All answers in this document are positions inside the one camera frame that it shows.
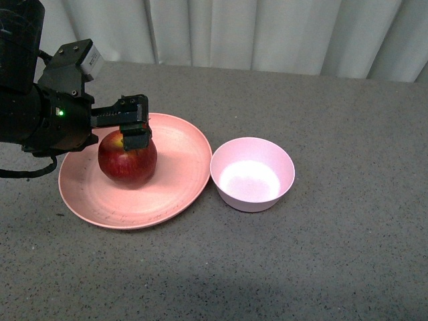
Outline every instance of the gray countertop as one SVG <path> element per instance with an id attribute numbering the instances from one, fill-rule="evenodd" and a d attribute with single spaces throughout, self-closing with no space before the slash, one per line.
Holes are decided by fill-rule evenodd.
<path id="1" fill-rule="evenodd" d="M 210 180 L 175 218 L 115 231 L 66 207 L 59 167 L 2 179 L 1 320 L 428 319 L 427 85 L 107 63 L 86 87 L 96 106 L 146 94 L 213 151 L 268 139 L 296 180 L 252 214 Z M 1 145 L 1 168 L 47 163 Z"/>

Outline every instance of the apple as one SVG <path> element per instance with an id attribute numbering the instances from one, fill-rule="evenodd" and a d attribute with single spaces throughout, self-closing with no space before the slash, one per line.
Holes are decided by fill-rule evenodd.
<path id="1" fill-rule="evenodd" d="M 115 183 L 124 185 L 141 186 L 147 183 L 154 174 L 157 158 L 152 138 L 146 148 L 126 151 L 119 130 L 105 136 L 98 147 L 101 171 Z"/>

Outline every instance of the black cable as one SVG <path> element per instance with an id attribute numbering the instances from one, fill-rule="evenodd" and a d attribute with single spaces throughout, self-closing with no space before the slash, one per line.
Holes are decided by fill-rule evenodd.
<path id="1" fill-rule="evenodd" d="M 39 50 L 39 57 L 43 59 L 43 62 L 45 65 L 48 65 L 50 61 L 52 60 L 52 56 L 48 53 L 45 53 L 43 50 Z"/>
<path id="2" fill-rule="evenodd" d="M 53 161 L 52 164 L 46 166 L 44 169 L 38 169 L 36 171 L 8 171 L 5 169 L 0 169 L 0 177 L 3 179 L 34 179 L 46 174 L 53 172 L 56 169 L 58 161 L 55 156 L 51 157 Z"/>

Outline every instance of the white curtain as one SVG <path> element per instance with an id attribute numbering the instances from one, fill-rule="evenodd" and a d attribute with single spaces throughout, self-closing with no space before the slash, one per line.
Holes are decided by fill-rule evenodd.
<path id="1" fill-rule="evenodd" d="M 428 82 L 427 0 L 41 0 L 41 49 L 106 60 Z"/>

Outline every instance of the pink bowl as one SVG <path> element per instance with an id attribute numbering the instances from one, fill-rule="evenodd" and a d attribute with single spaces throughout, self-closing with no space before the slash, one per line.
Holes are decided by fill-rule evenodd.
<path id="1" fill-rule="evenodd" d="M 294 182 L 290 156 L 278 145 L 255 137 L 221 145 L 210 169 L 221 198 L 243 212 L 269 209 Z"/>

